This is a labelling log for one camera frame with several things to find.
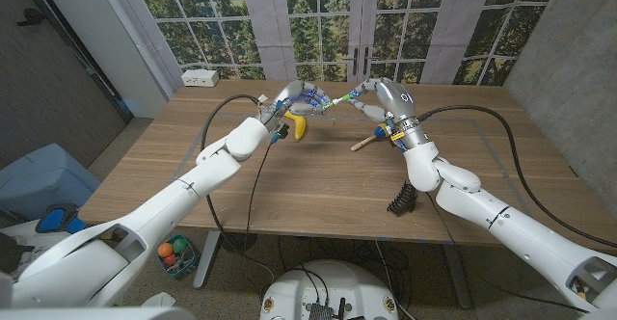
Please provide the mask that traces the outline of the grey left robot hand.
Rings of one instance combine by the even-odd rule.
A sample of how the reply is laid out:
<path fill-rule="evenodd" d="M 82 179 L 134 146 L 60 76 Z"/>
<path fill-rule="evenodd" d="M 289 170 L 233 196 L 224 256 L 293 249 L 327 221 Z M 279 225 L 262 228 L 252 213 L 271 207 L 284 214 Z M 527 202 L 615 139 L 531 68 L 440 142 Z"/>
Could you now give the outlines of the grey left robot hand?
<path fill-rule="evenodd" d="M 324 114 L 324 107 L 333 100 L 318 86 L 295 80 L 287 84 L 269 104 L 261 110 L 260 121 L 269 132 L 279 124 L 287 112 L 295 116 Z"/>

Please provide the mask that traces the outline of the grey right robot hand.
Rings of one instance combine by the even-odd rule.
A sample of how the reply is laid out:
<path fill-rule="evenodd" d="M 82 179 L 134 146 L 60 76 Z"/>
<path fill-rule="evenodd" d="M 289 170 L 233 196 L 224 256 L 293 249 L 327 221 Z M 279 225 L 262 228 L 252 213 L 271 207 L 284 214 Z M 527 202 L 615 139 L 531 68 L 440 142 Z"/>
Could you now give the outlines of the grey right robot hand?
<path fill-rule="evenodd" d="M 355 91 L 376 93 L 382 107 L 362 103 L 357 98 L 350 99 L 350 103 L 369 119 L 385 123 L 392 143 L 402 152 L 428 143 L 416 114 L 414 100 L 402 84 L 386 77 L 367 79 Z"/>

